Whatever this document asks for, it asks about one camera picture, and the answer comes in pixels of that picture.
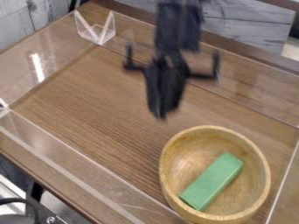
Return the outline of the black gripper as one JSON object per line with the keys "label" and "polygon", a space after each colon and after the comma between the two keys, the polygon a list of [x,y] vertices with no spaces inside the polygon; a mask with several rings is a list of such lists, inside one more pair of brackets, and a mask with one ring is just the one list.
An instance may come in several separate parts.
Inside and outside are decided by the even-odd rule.
{"label": "black gripper", "polygon": [[[186,79],[218,80],[220,54],[212,54],[210,73],[193,73],[181,50],[200,51],[202,5],[210,0],[157,0],[153,35],[153,63],[144,70],[146,106],[156,118],[166,118],[182,98]],[[160,89],[158,66],[161,62]]]}

